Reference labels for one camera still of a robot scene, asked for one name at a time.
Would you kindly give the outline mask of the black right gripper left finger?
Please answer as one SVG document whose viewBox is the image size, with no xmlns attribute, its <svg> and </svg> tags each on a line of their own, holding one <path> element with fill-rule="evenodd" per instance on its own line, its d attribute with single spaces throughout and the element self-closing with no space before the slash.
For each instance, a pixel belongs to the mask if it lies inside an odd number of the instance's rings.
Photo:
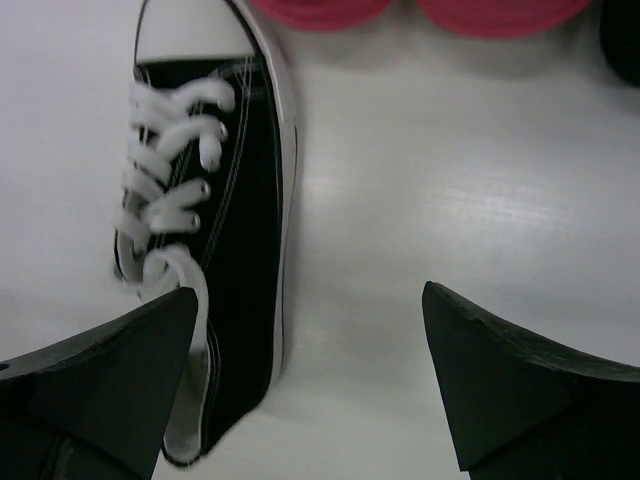
<svg viewBox="0 0 640 480">
<path fill-rule="evenodd" d="M 4 479 L 149 479 L 191 345 L 193 289 L 1 363 Z"/>
</svg>

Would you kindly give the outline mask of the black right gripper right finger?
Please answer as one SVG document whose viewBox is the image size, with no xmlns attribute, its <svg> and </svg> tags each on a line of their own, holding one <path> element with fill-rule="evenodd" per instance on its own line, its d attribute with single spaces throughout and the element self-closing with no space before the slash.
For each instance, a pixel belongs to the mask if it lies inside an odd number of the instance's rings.
<svg viewBox="0 0 640 480">
<path fill-rule="evenodd" d="M 636 479 L 639 370 L 426 283 L 422 309 L 458 466 L 473 479 Z"/>
</svg>

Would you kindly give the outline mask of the black sneaker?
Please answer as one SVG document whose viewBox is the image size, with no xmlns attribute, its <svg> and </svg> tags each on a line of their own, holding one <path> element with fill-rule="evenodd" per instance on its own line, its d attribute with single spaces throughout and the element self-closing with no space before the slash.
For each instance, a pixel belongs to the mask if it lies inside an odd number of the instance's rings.
<svg viewBox="0 0 640 480">
<path fill-rule="evenodd" d="M 149 300 L 198 310 L 162 452 L 204 458 L 264 399 L 284 361 L 285 246 L 298 153 L 290 74 L 245 1 L 146 1 L 114 263 Z"/>
</svg>

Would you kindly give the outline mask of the pink patterned sandal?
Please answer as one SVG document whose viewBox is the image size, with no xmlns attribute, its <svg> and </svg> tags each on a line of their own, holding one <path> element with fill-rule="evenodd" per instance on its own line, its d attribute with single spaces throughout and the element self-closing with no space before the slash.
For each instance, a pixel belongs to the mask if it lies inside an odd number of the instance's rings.
<svg viewBox="0 0 640 480">
<path fill-rule="evenodd" d="M 313 32 L 334 32 L 371 21 L 390 0 L 255 0 L 253 5 L 271 20 Z"/>
<path fill-rule="evenodd" d="M 535 35 L 571 20 L 586 0 L 424 0 L 417 5 L 439 27 L 478 38 Z"/>
</svg>

